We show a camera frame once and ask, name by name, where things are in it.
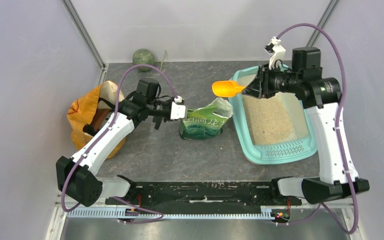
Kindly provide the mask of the orange plastic scoop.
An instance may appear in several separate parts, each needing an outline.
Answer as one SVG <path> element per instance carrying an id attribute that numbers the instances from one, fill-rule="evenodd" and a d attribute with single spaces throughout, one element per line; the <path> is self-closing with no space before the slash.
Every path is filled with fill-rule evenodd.
<path id="1" fill-rule="evenodd" d="M 221 80 L 212 84 L 211 89 L 215 96 L 221 98 L 232 98 L 246 88 L 246 85 L 239 85 L 234 80 Z"/>

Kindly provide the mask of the green cat litter bag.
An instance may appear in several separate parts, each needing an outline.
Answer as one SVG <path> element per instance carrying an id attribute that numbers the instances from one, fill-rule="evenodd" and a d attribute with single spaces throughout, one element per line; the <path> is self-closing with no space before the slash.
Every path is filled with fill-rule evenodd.
<path id="1" fill-rule="evenodd" d="M 182 119 L 179 135 L 183 140 L 206 140 L 219 136 L 233 116 L 233 106 L 218 97 L 205 107 L 189 109 Z"/>

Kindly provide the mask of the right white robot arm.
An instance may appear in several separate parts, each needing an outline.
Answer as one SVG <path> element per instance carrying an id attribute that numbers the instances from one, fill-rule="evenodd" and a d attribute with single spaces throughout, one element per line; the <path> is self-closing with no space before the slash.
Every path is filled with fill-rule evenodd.
<path id="1" fill-rule="evenodd" d="M 268 191 L 269 200 L 280 205 L 289 197 L 297 197 L 320 204 L 369 191 L 370 183 L 355 169 L 346 135 L 341 132 L 343 93 L 336 78 L 323 77 L 321 50 L 293 49 L 291 67 L 283 66 L 283 47 L 268 46 L 266 51 L 269 62 L 258 67 L 242 94 L 256 99 L 269 99 L 277 93 L 295 95 L 313 127 L 319 158 L 318 176 L 276 178 Z"/>

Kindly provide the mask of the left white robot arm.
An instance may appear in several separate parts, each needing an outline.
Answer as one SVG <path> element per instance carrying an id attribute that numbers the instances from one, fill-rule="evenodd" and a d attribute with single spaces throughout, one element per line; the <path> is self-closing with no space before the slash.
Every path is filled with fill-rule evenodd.
<path id="1" fill-rule="evenodd" d="M 174 95 L 168 101 L 161 101 L 153 96 L 153 87 L 159 87 L 158 81 L 141 79 L 137 90 L 132 92 L 132 100 L 120 99 L 120 88 L 112 81 L 100 84 L 96 90 L 109 89 L 110 99 L 97 97 L 108 110 L 112 110 L 103 128 L 70 158 L 61 156 L 56 162 L 58 188 L 61 190 L 61 206 L 69 196 L 79 205 L 89 207 L 100 198 L 119 198 L 124 204 L 132 204 L 137 198 L 137 191 L 131 183 L 122 178 L 97 178 L 96 175 L 104 161 L 115 151 L 118 145 L 148 116 L 155 118 L 155 128 L 161 122 L 176 121 L 186 117 L 187 108 L 184 99 Z"/>

